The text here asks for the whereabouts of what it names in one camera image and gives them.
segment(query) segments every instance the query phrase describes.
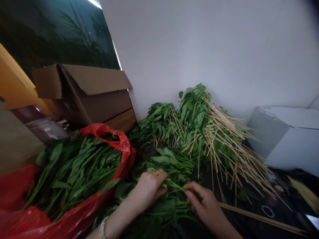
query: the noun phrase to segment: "left hand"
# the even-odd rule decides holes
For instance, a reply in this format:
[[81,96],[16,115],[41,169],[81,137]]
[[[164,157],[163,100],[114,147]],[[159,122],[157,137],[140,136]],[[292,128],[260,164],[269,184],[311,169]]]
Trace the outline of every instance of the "left hand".
[[167,192],[167,188],[161,187],[168,174],[163,169],[142,173],[134,191],[126,198],[126,201],[140,214],[151,206],[160,196]]

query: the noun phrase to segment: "bracelet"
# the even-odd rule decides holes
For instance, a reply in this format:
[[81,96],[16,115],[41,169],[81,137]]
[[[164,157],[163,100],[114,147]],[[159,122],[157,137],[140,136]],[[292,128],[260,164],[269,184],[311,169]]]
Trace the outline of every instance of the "bracelet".
[[108,218],[108,216],[106,218],[103,219],[101,226],[100,226],[100,239],[107,239],[105,236],[105,222],[106,219]]

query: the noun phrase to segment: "glass window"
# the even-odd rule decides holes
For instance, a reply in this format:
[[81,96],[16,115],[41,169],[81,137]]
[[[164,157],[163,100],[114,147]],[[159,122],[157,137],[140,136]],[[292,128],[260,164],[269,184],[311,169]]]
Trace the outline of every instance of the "glass window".
[[103,12],[89,0],[0,0],[0,43],[29,77],[54,63],[120,69]]

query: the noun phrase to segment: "red plastic bag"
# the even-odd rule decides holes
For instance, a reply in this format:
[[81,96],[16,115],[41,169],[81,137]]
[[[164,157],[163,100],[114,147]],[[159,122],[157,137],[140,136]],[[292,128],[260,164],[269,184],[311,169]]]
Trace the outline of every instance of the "red plastic bag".
[[[118,177],[125,178],[131,171],[135,161],[136,151],[130,145],[124,132],[112,130],[109,126],[102,123],[94,123],[81,129],[79,133],[83,136],[91,133],[123,152],[121,165],[113,179]],[[120,141],[107,141],[100,137],[107,133],[119,136]],[[2,238],[77,238],[94,222],[98,214],[98,208],[112,194],[112,189],[102,195],[99,195],[100,192],[97,192],[67,212],[55,223],[51,223],[44,212],[33,206],[26,210],[9,211],[21,205],[22,195],[29,189],[36,171],[37,166],[30,165],[0,178],[0,233]],[[9,186],[12,181],[14,182],[13,187]]]

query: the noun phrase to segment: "bunch of greens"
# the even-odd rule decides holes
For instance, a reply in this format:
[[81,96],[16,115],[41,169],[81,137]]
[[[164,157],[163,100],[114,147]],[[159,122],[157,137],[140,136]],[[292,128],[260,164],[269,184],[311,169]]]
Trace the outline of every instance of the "bunch of greens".
[[158,157],[151,157],[150,161],[141,161],[133,171],[133,182],[120,182],[117,185],[114,198],[115,203],[106,208],[105,214],[96,218],[93,228],[96,228],[103,218],[111,215],[120,203],[134,190],[143,172],[164,169],[169,178],[163,183],[168,191],[159,198],[152,207],[138,216],[125,230],[123,238],[163,238],[169,229],[177,226],[177,220],[187,218],[195,220],[191,214],[191,207],[187,204],[184,189],[179,184],[189,182],[188,175],[195,165],[180,150],[171,151],[167,147],[160,149]]
[[201,165],[211,169],[212,180],[214,169],[221,195],[220,179],[222,183],[229,182],[230,189],[235,186],[235,195],[237,188],[243,189],[240,175],[262,197],[259,186],[274,197],[275,192],[266,179],[266,173],[272,172],[262,164],[259,155],[241,144],[246,138],[253,138],[241,120],[217,106],[202,84],[181,91],[179,97],[179,109],[171,106],[170,113],[167,108],[162,111],[167,104],[153,104],[131,137],[153,142],[155,147],[164,144],[188,153],[198,168],[198,177]]
[[[109,136],[108,140],[117,140]],[[41,167],[26,197],[45,211],[52,222],[103,188],[110,189],[121,164],[122,152],[94,136],[77,132],[43,150],[36,164]]]

